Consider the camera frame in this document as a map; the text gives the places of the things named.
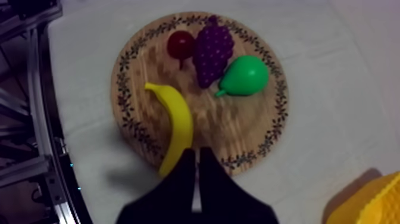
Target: yellow object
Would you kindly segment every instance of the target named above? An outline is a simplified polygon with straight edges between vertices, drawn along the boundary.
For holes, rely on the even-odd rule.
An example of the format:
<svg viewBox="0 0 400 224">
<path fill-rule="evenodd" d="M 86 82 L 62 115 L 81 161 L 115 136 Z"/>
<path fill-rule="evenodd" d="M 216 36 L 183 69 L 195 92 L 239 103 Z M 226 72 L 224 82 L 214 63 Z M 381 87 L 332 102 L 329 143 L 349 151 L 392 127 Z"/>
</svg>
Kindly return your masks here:
<svg viewBox="0 0 400 224">
<path fill-rule="evenodd" d="M 192 146 L 193 119 L 185 99 L 172 86 L 146 83 L 145 89 L 155 93 L 170 115 L 172 124 L 170 146 L 158 171 L 162 177 L 165 177 L 175 167 L 183 150 Z"/>
<path fill-rule="evenodd" d="M 338 207 L 327 224 L 399 224 L 400 172 L 375 179 Z"/>
</svg>

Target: red fruit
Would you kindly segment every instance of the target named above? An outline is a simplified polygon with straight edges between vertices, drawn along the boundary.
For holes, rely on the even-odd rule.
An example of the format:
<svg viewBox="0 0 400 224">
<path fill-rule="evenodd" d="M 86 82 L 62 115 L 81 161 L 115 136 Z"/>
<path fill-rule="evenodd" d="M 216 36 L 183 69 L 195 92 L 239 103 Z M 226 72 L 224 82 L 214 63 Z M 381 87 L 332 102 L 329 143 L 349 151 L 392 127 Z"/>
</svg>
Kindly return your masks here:
<svg viewBox="0 0 400 224">
<path fill-rule="evenodd" d="M 168 54 L 179 60 L 179 69 L 182 69 L 183 60 L 190 58 L 193 55 L 194 49 L 195 39 L 187 31 L 176 31 L 168 39 Z"/>
</svg>

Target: cable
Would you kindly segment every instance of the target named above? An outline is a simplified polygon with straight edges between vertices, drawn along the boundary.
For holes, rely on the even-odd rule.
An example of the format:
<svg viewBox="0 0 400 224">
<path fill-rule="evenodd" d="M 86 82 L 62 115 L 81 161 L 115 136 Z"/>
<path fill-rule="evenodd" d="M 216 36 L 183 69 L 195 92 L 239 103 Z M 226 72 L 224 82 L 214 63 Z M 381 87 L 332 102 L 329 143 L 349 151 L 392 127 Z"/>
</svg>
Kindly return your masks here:
<svg viewBox="0 0 400 224">
<path fill-rule="evenodd" d="M 3 55 L 3 57 L 4 57 L 5 62 L 7 63 L 8 67 L 10 68 L 11 72 L 13 72 L 13 66 L 11 65 L 10 61 L 8 60 L 8 57 L 7 57 L 7 55 L 5 54 L 4 49 L 3 49 L 2 46 L 0 46 L 0 51 L 1 51 L 1 54 Z M 15 81 L 17 82 L 18 87 L 21 89 L 22 94 L 25 96 L 25 100 L 28 101 L 28 100 L 29 100 L 29 97 L 28 97 L 28 95 L 26 94 L 24 88 L 22 87 L 22 84 L 21 84 L 21 82 L 20 82 L 20 79 L 19 79 L 15 74 L 13 75 L 13 77 L 15 78 Z"/>
<path fill-rule="evenodd" d="M 43 203 L 43 197 L 39 196 L 37 198 L 35 198 L 35 193 L 39 192 L 39 189 L 36 189 L 32 192 L 32 194 L 30 194 L 30 199 L 32 199 L 33 202 L 36 203 Z"/>
<path fill-rule="evenodd" d="M 26 146 L 28 146 L 33 152 L 38 153 L 38 148 L 37 148 L 37 147 L 35 147 L 35 146 L 29 144 L 27 141 L 25 141 L 23 144 L 26 145 Z"/>
</svg>

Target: decorative leaf border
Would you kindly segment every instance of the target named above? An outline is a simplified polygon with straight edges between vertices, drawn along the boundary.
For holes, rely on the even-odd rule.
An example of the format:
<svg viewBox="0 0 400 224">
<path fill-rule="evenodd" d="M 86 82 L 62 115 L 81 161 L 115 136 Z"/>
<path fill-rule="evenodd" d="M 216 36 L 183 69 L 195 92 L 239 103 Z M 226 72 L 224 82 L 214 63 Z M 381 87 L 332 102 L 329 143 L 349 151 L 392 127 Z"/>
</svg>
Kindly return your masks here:
<svg viewBox="0 0 400 224">
<path fill-rule="evenodd" d="M 161 155 L 161 147 L 157 145 L 155 139 L 151 138 L 147 132 L 147 129 L 143 127 L 142 123 L 136 120 L 132 116 L 132 112 L 135 110 L 131 103 L 130 98 L 132 94 L 130 89 L 127 87 L 127 82 L 129 81 L 129 77 L 126 76 L 126 71 L 129 70 L 129 62 L 130 60 L 136 59 L 139 53 L 139 50 L 146 46 L 146 42 L 151 40 L 152 38 L 157 38 L 160 34 L 164 32 L 169 32 L 180 24 L 185 24 L 190 26 L 191 24 L 200 24 L 206 25 L 208 24 L 209 16 L 188 16 L 185 18 L 182 17 L 173 17 L 171 21 L 168 23 L 164 22 L 160 24 L 156 29 L 149 29 L 146 31 L 144 36 L 139 37 L 129 50 L 125 51 L 125 54 L 121 54 L 120 56 L 120 69 L 119 74 L 117 74 L 117 86 L 118 86 L 118 106 L 120 107 L 121 112 L 123 113 L 122 127 L 128 128 L 129 131 L 133 129 L 133 137 L 137 139 L 140 143 L 144 144 L 145 149 L 148 153 L 152 153 L 153 156 L 163 157 Z M 234 170 L 235 168 L 241 166 L 244 163 L 252 164 L 258 156 L 265 157 L 270 151 L 272 145 L 278 140 L 278 137 L 282 134 L 282 129 L 286 118 L 288 116 L 287 112 L 287 103 L 288 98 L 285 95 L 285 90 L 287 88 L 286 82 L 284 79 L 280 79 L 283 76 L 283 72 L 280 67 L 272 60 L 272 56 L 270 52 L 264 49 L 261 46 L 258 38 L 256 36 L 251 36 L 248 34 L 247 30 L 238 26 L 234 21 L 222 20 L 218 19 L 219 23 L 228 27 L 228 29 L 238 35 L 244 42 L 249 42 L 252 44 L 255 49 L 255 52 L 258 52 L 260 56 L 262 56 L 262 61 L 270 68 L 270 73 L 276 78 L 276 97 L 275 97 L 275 109 L 278 112 L 279 118 L 273 119 L 273 128 L 271 130 L 266 131 L 264 136 L 264 142 L 259 144 L 258 149 L 256 151 L 250 151 L 243 153 L 242 155 L 237 155 L 235 158 L 229 156 L 227 159 L 222 158 L 221 164 L 223 166 L 228 167 L 230 170 Z"/>
</svg>

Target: pear stem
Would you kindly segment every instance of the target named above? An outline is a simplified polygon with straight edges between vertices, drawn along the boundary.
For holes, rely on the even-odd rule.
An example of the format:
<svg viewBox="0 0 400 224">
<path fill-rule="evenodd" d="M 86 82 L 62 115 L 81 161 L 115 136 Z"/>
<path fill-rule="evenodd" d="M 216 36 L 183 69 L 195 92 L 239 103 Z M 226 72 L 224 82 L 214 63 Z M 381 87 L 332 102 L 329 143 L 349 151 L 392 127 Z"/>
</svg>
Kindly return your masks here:
<svg viewBox="0 0 400 224">
<path fill-rule="evenodd" d="M 225 90 L 225 89 L 221 89 L 220 91 L 218 91 L 218 92 L 215 94 L 215 96 L 216 96 L 216 97 L 220 97 L 220 96 L 225 95 L 225 94 L 226 94 L 226 90 Z"/>
</svg>

